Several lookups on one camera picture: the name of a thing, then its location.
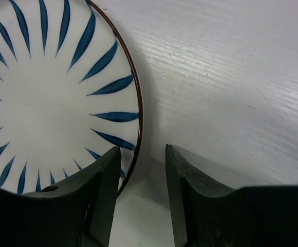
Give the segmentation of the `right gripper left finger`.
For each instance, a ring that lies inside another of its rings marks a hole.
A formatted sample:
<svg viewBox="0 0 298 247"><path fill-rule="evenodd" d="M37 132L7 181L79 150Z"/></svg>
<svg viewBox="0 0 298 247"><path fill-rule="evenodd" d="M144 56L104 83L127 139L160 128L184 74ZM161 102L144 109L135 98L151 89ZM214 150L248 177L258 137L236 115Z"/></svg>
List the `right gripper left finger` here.
<svg viewBox="0 0 298 247"><path fill-rule="evenodd" d="M0 188L0 246L108 246L118 196L121 152L39 192Z"/></svg>

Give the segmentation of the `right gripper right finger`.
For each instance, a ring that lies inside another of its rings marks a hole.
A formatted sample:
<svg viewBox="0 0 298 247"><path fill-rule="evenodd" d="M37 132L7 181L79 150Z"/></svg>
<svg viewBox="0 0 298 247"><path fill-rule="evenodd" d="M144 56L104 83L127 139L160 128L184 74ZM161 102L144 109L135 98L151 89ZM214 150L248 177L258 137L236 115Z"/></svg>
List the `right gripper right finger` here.
<svg viewBox="0 0 298 247"><path fill-rule="evenodd" d="M165 148L175 246L298 246L298 185L231 188Z"/></svg>

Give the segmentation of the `blue striped white plate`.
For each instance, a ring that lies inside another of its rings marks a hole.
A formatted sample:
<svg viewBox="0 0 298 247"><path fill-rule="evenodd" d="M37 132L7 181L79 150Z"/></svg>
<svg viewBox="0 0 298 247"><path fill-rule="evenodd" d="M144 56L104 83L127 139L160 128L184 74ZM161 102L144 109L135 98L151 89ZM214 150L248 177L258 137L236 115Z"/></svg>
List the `blue striped white plate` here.
<svg viewBox="0 0 298 247"><path fill-rule="evenodd" d="M40 191L121 149L119 189L143 131L135 64L93 1L0 1L0 188Z"/></svg>

